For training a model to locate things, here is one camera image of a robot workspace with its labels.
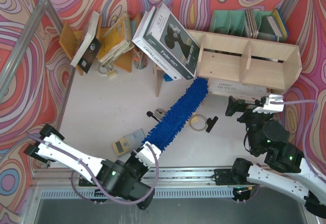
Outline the blue microfiber duster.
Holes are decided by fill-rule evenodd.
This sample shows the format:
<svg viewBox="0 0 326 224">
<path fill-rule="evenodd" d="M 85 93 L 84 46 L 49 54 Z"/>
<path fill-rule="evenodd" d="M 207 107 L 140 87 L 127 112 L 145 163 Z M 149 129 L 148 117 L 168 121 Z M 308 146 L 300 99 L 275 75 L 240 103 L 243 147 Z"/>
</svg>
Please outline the blue microfiber duster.
<svg viewBox="0 0 326 224">
<path fill-rule="evenodd" d="M 198 77 L 186 89 L 186 92 L 165 113 L 162 120 L 155 125 L 144 138 L 143 143 L 149 142 L 164 151 L 184 128 L 186 122 L 199 108 L 208 94 L 208 81 Z"/>
</svg>

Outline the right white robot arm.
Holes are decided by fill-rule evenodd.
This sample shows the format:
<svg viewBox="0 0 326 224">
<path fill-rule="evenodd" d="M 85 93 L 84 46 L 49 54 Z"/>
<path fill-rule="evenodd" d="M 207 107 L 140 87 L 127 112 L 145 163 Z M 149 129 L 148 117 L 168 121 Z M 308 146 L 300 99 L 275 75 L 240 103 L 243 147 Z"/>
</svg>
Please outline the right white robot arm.
<svg viewBox="0 0 326 224">
<path fill-rule="evenodd" d="M 274 170 L 270 173 L 237 158 L 230 174 L 239 184 L 263 185 L 303 204 L 311 214 L 325 218 L 325 175 L 310 163 L 306 148 L 291 144 L 289 131 L 273 119 L 275 113 L 290 104 L 278 94 L 269 94 L 253 104 L 229 96 L 225 115 L 242 113 L 237 121 L 246 126 L 243 142 L 249 146 L 247 151 L 255 157 L 265 155 L 265 164 Z"/>
</svg>

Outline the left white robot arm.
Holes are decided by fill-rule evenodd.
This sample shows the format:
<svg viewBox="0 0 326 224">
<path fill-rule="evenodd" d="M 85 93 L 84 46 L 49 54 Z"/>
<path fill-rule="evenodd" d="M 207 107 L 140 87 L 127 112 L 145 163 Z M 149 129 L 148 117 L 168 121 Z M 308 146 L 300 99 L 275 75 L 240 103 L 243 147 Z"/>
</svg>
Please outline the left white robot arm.
<svg viewBox="0 0 326 224">
<path fill-rule="evenodd" d="M 145 142 L 131 153 L 126 162 L 94 157 L 83 153 L 64 142 L 64 137 L 52 126 L 46 124 L 40 136 L 27 134 L 34 140 L 24 153 L 42 162 L 58 162 L 84 180 L 94 184 L 111 201 L 122 205 L 136 205 L 146 210 L 155 194 L 155 185 L 142 182 L 142 177 L 155 167 L 159 173 L 158 159 L 161 150 Z"/>
</svg>

